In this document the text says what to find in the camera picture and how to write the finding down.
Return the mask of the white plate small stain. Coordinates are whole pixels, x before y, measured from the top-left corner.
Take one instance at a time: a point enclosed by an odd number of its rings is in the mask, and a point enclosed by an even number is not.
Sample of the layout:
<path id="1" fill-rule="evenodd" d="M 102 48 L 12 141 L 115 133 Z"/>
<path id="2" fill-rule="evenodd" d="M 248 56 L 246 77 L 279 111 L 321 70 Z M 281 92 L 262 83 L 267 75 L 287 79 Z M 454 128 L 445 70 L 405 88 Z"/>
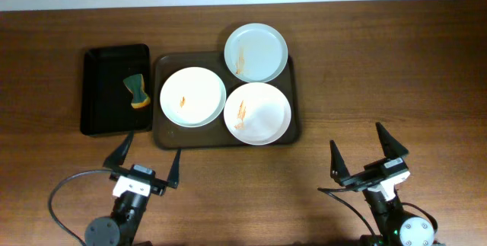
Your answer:
<path id="1" fill-rule="evenodd" d="M 165 81 L 159 98 L 164 115 L 172 123 L 196 128 L 209 124 L 220 115 L 227 91 L 213 71 L 189 67 L 175 72 Z"/>

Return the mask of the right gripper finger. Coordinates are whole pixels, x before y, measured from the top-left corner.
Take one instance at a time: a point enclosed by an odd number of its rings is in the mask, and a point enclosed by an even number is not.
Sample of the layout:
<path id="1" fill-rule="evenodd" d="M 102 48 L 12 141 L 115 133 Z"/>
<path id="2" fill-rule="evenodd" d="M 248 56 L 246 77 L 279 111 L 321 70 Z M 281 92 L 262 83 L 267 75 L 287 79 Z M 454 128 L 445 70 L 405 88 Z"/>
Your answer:
<path id="1" fill-rule="evenodd" d="M 345 181 L 350 178 L 349 170 L 335 142 L 331 140 L 329 144 L 331 151 L 330 177 L 335 181 Z"/>
<path id="2" fill-rule="evenodd" d="M 409 150 L 392 137 L 381 123 L 377 122 L 375 125 L 386 158 L 405 158 L 409 154 Z"/>

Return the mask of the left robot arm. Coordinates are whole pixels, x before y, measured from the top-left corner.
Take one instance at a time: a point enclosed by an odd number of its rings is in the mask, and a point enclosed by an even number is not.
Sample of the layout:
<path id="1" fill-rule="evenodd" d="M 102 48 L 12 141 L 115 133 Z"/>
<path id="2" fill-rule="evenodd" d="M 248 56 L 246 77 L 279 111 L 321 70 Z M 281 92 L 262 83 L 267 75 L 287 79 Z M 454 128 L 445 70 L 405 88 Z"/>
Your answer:
<path id="1" fill-rule="evenodd" d="M 112 195 L 115 197 L 109 216 L 94 219 L 86 228 L 84 243 L 87 246 L 117 246 L 133 244 L 136 232 L 152 195 L 163 196 L 166 189 L 179 185 L 180 155 L 177 150 L 167 179 L 156 177 L 156 172 L 141 165 L 127 169 L 123 163 L 128 155 L 134 133 L 128 136 L 103 162 L 115 181 Z"/>

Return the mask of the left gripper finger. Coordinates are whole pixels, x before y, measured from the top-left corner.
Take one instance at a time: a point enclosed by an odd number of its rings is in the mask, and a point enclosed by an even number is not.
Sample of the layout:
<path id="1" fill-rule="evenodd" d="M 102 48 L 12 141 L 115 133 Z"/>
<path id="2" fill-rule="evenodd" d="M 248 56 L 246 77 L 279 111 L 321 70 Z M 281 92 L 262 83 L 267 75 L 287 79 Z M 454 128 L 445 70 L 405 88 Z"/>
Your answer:
<path id="1" fill-rule="evenodd" d="M 131 131 L 123 142 L 106 157 L 103 162 L 105 168 L 115 169 L 116 167 L 122 166 L 128 155 L 132 140 L 134 138 L 134 132 Z"/>
<path id="2" fill-rule="evenodd" d="M 178 149 L 167 177 L 167 186 L 172 189 L 177 189 L 180 181 L 180 155 L 181 149 Z"/>

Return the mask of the white plate large stain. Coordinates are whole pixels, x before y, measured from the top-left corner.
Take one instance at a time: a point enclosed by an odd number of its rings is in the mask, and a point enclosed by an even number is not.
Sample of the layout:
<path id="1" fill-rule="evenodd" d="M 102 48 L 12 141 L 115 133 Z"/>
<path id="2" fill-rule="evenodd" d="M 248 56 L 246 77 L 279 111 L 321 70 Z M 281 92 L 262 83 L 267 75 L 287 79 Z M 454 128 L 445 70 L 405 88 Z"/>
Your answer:
<path id="1" fill-rule="evenodd" d="M 241 85 L 226 100 L 224 123 L 237 140 L 268 145 L 291 124 L 291 104 L 277 87 L 263 82 Z"/>

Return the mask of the green and yellow sponge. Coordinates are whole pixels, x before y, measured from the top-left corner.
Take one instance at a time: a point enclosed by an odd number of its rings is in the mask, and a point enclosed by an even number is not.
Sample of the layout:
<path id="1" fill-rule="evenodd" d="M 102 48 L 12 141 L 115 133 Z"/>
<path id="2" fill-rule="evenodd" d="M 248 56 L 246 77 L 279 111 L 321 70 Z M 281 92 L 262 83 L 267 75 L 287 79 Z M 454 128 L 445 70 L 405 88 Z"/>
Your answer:
<path id="1" fill-rule="evenodd" d="M 150 96 L 145 92 L 145 80 L 143 74 L 131 75 L 124 78 L 123 84 L 132 94 L 132 108 L 140 109 L 151 103 Z"/>

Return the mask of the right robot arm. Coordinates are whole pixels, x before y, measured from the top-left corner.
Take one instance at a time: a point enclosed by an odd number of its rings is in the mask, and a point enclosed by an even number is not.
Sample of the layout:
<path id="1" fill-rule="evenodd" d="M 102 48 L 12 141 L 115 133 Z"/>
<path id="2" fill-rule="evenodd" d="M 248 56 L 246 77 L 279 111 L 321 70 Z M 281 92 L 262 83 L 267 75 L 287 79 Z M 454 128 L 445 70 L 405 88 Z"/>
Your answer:
<path id="1" fill-rule="evenodd" d="M 351 175 L 334 141 L 330 141 L 330 177 L 339 189 L 320 188 L 319 191 L 350 208 L 366 225 L 368 235 L 362 235 L 360 245 L 432 246 L 438 245 L 436 219 L 411 203 L 404 203 L 397 195 L 396 185 L 410 176 L 405 157 L 409 150 L 399 143 L 381 123 L 375 124 L 384 158 L 364 166 L 360 173 Z M 364 216 L 337 193 L 359 192 L 364 195 L 378 231 L 375 232 Z"/>

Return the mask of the pale blue plate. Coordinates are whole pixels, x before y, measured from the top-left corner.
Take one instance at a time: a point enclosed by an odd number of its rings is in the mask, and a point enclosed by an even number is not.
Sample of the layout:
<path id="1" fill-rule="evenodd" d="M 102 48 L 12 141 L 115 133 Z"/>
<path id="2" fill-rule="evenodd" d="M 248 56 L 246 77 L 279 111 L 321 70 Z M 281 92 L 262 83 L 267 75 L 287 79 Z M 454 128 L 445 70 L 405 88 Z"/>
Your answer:
<path id="1" fill-rule="evenodd" d="M 241 81 L 268 82 L 285 69 L 288 46 L 275 28 L 260 23 L 245 24 L 226 40 L 224 61 L 230 73 Z"/>

